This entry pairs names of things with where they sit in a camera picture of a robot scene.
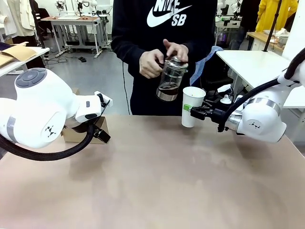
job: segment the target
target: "nike sb logo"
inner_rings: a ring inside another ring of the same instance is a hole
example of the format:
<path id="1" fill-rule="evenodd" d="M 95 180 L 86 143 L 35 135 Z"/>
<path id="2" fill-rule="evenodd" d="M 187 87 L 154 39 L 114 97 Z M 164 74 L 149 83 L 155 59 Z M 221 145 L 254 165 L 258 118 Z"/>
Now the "nike sb logo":
<path id="1" fill-rule="evenodd" d="M 156 5 L 152 7 L 151 11 L 147 16 L 147 24 L 149 27 L 156 27 L 163 24 L 167 20 L 173 18 L 172 26 L 182 26 L 186 20 L 186 14 L 179 14 L 183 10 L 191 6 L 187 6 L 179 9 L 179 0 L 157 0 Z M 168 12 L 162 16 L 154 16 L 154 12 Z"/>

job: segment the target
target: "metal base of french press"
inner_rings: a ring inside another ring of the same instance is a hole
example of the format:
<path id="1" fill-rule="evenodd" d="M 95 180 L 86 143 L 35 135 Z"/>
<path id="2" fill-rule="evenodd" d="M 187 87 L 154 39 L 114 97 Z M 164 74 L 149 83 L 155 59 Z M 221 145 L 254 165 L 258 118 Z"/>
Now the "metal base of french press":
<path id="1" fill-rule="evenodd" d="M 157 89 L 157 97 L 163 101 L 171 102 L 174 101 L 177 98 L 177 95 L 168 95 L 161 92 L 159 89 Z"/>

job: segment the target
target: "french press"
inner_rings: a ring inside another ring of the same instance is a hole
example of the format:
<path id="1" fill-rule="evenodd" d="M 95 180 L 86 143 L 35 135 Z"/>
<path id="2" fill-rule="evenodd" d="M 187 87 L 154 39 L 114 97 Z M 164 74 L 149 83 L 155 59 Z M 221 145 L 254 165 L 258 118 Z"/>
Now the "french press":
<path id="1" fill-rule="evenodd" d="M 157 97 L 163 101 L 174 101 L 177 98 L 179 87 L 188 63 L 180 61 L 177 56 L 165 60 L 161 82 L 157 89 Z"/>

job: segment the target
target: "yellow jacket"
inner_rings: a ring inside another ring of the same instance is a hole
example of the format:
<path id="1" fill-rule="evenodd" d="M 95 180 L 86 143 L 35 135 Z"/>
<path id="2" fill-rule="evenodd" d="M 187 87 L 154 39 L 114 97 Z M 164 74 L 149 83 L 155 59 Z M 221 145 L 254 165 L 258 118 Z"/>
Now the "yellow jacket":
<path id="1" fill-rule="evenodd" d="M 279 0 L 261 0 L 259 11 L 257 13 L 260 20 L 256 26 L 256 32 L 271 29 L 278 2 Z M 297 6 L 297 0 L 282 0 L 281 9 L 275 26 L 277 31 L 281 30 L 285 26 L 287 18 L 296 12 Z"/>

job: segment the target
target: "white paper cup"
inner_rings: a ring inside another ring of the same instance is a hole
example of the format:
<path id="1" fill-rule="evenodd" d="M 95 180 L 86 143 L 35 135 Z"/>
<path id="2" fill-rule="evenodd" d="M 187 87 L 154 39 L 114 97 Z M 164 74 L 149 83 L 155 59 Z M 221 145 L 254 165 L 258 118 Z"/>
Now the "white paper cup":
<path id="1" fill-rule="evenodd" d="M 206 93 L 198 87 L 186 87 L 183 89 L 182 125 L 194 127 L 195 118 L 191 117 L 191 109 L 201 106 Z"/>

